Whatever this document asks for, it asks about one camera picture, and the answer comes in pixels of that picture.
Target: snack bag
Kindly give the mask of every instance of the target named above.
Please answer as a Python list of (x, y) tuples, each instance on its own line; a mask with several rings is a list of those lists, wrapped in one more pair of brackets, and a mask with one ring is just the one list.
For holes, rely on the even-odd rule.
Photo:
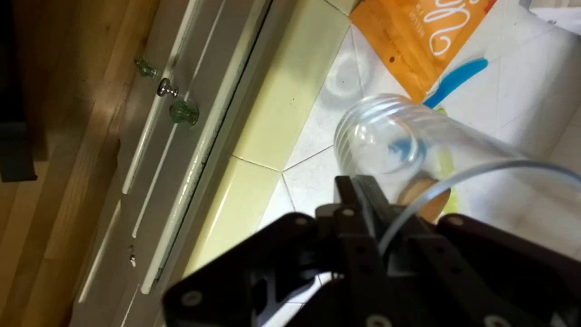
[(496, 0), (364, 0), (349, 18), (421, 102)]

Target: clear plastic cup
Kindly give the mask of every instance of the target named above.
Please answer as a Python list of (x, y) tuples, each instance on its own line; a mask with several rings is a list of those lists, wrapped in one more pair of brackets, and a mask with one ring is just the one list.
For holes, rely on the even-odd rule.
[(465, 214), (569, 256), (581, 248), (581, 177), (407, 98), (356, 103), (339, 122), (335, 155), (342, 174), (371, 175), (391, 203), (407, 205), (381, 252), (416, 212)]

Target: drawer knob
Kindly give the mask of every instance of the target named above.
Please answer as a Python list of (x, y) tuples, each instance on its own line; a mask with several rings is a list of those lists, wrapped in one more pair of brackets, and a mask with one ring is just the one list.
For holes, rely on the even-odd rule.
[(193, 126), (198, 121), (199, 116), (200, 110), (184, 100), (178, 100), (170, 107), (171, 121), (175, 124), (187, 122)]
[(159, 82), (159, 86), (157, 87), (157, 94), (162, 97), (166, 94), (171, 94), (174, 98), (178, 96), (180, 89), (171, 88), (171, 82), (168, 78), (162, 78), (162, 81)]
[(143, 58), (138, 58), (133, 61), (139, 70), (139, 75), (142, 77), (151, 77), (155, 78), (157, 76), (157, 69), (151, 67), (149, 62), (144, 60)]

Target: wooden cabinet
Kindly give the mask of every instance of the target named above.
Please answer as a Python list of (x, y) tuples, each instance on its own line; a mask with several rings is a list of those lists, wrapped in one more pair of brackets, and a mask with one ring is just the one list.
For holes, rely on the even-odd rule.
[[(161, 324), (213, 190), (292, 12), (286, 0), (162, 0), (136, 77), (71, 326)], [(178, 88), (156, 95), (162, 78)], [(176, 102), (199, 112), (176, 123)]]

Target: blue plastic handle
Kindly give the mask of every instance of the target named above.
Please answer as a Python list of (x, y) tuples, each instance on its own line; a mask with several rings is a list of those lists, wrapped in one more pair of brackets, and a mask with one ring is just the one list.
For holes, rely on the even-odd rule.
[(488, 66), (488, 60), (480, 58), (467, 62), (454, 69), (450, 74), (442, 79), (436, 92), (424, 101), (424, 105), (430, 109), (435, 108), (450, 93), (458, 88), (458, 86), (462, 85), (462, 83), (469, 80), (472, 76), (478, 74), (478, 72), (486, 68), (486, 66)]

